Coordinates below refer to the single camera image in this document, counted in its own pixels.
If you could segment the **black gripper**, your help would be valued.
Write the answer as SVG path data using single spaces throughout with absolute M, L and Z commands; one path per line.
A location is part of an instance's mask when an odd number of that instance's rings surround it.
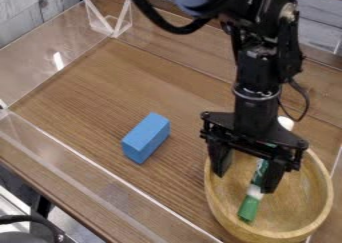
M 278 121 L 281 91 L 236 91 L 233 112 L 205 111 L 201 137 L 209 149 L 211 170 L 223 177 L 233 152 L 240 151 L 268 160 L 261 191 L 276 192 L 285 172 L 300 170 L 308 141 Z

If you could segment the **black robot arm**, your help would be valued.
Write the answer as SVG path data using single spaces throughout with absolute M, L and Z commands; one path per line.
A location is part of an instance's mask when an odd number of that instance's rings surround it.
M 268 161 L 261 191 L 276 191 L 284 175 L 301 168 L 309 143 L 282 128 L 278 110 L 285 84 L 297 87 L 302 72 L 300 11 L 297 0 L 173 0 L 193 17 L 185 26 L 173 25 L 149 0 L 133 0 L 150 21 L 170 33 L 186 35 L 209 21 L 221 21 L 232 36 L 237 78 L 232 113 L 201 114 L 213 172 L 222 176 L 232 164 L 230 153 L 245 152 Z

